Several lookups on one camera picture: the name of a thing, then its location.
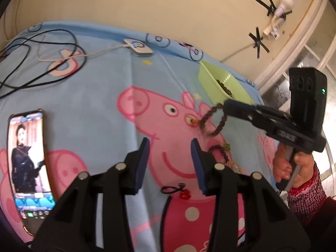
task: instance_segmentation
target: smartphone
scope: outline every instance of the smartphone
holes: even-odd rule
[[[43,110],[8,120],[7,160],[11,190],[24,229],[34,236],[55,206],[45,165]]]

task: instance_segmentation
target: red plaid sleeve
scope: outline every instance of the red plaid sleeve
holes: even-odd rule
[[[292,188],[288,193],[288,207],[303,226],[309,224],[323,205],[327,196],[322,188],[320,172],[315,163],[313,177],[302,186]]]

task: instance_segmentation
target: pig smile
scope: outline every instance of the pig smile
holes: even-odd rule
[[[182,178],[186,178],[186,179],[193,179],[193,178],[196,178],[196,173],[183,173],[179,170],[177,170],[176,168],[174,168],[168,161],[168,158],[167,158],[167,153],[164,151],[162,152],[162,158],[163,158],[163,162],[165,163],[165,165],[167,166],[167,168],[175,173],[177,176],[180,176]]]

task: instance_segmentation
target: silver screw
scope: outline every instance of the silver screw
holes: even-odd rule
[[[122,171],[122,170],[124,170],[125,168],[126,168],[126,164],[123,163],[123,162],[120,162],[120,163],[118,163],[118,164],[116,165],[116,169],[117,169],[118,171]]]
[[[260,180],[260,179],[262,178],[262,175],[261,175],[260,172],[254,172],[254,173],[252,174],[252,177],[253,177],[254,179],[256,179],[256,180]]]
[[[222,171],[223,169],[225,169],[225,165],[223,163],[216,163],[215,169],[218,171]]]
[[[78,175],[78,178],[81,179],[81,180],[84,180],[84,179],[86,179],[88,176],[89,176],[89,174],[88,174],[86,171],[83,171],[83,172],[81,172],[81,173]]]

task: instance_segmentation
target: green bowl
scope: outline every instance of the green bowl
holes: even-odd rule
[[[224,103],[227,99],[253,104],[249,94],[228,71],[207,61],[201,61],[199,64],[198,80],[214,105]],[[225,93],[216,80],[222,82],[233,97]]]

